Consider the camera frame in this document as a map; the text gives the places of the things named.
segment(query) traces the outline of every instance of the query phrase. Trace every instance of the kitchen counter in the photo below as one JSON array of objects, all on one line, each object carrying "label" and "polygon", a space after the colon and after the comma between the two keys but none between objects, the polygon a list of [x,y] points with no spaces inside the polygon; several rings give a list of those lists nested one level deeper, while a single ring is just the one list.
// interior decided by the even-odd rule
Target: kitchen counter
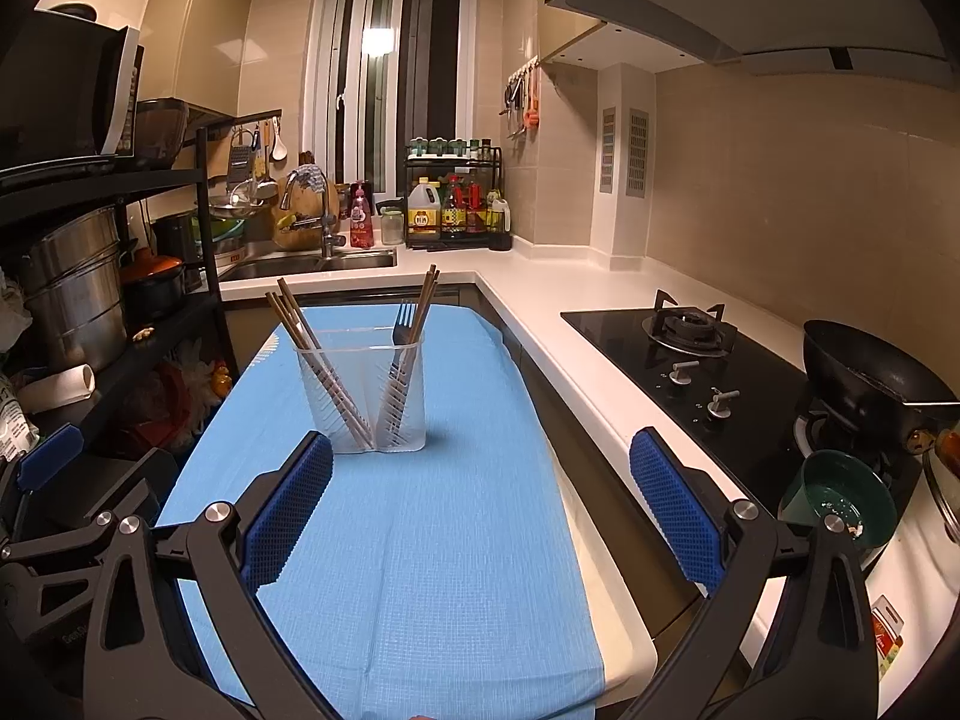
[{"label": "kitchen counter", "polygon": [[[400,248],[397,255],[394,268],[296,274],[286,281],[294,293],[419,287],[424,271],[436,263],[443,271],[440,282],[477,285],[647,514],[649,509],[630,474],[628,450],[637,430],[650,425],[686,466],[706,471],[728,498],[742,497],[742,491],[560,312],[649,307],[657,289],[667,290],[680,305],[723,302],[726,322],[803,368],[802,329],[649,258],[639,271],[617,272],[604,271],[586,260],[529,258],[520,250]],[[263,298],[270,289],[275,289],[275,279],[221,284],[224,301]],[[884,594],[906,619],[904,649],[881,683],[882,711],[909,683],[946,630],[960,589],[960,549],[947,539],[923,479],[867,584],[871,601]],[[781,589],[782,580],[768,581],[741,644],[750,662],[769,631]]]}]

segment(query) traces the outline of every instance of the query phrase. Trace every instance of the sink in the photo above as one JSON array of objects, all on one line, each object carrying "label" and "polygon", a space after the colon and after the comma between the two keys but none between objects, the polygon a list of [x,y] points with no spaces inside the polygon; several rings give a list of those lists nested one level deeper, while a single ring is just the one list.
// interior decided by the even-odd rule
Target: sink
[{"label": "sink", "polygon": [[368,268],[392,268],[397,264],[395,248],[371,251],[340,251],[328,260],[318,253],[280,252],[246,260],[221,276],[221,281],[249,278],[280,278],[293,274],[323,274],[327,271],[356,271]]}]

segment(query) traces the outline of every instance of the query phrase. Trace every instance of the black frying pan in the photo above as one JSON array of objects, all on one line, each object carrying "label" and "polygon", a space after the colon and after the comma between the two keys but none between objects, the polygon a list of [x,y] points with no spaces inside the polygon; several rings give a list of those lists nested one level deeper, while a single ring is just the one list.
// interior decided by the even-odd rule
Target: black frying pan
[{"label": "black frying pan", "polygon": [[882,338],[838,322],[803,326],[803,364],[814,394],[843,422],[880,445],[919,454],[960,418],[960,408],[906,403],[956,401],[932,370]]}]

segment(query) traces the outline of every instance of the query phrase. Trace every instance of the vent grille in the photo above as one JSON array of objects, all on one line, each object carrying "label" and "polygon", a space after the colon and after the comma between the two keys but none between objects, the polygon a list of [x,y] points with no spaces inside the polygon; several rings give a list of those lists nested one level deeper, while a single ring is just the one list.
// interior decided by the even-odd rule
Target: vent grille
[{"label": "vent grille", "polygon": [[616,147],[616,108],[603,112],[603,148],[600,152],[600,191],[613,193],[613,150]]},{"label": "vent grille", "polygon": [[627,152],[627,194],[645,197],[647,191],[647,135],[650,117],[630,109],[630,145]]}]

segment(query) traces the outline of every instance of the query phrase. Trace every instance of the orange pot lid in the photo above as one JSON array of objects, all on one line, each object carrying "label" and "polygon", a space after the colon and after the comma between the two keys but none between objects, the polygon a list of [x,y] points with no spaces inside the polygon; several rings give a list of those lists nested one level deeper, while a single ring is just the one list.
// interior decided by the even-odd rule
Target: orange pot lid
[{"label": "orange pot lid", "polygon": [[138,248],[133,252],[133,264],[120,269],[120,283],[131,284],[143,278],[162,274],[163,271],[178,268],[184,261],[165,254],[154,255],[148,248]]}]

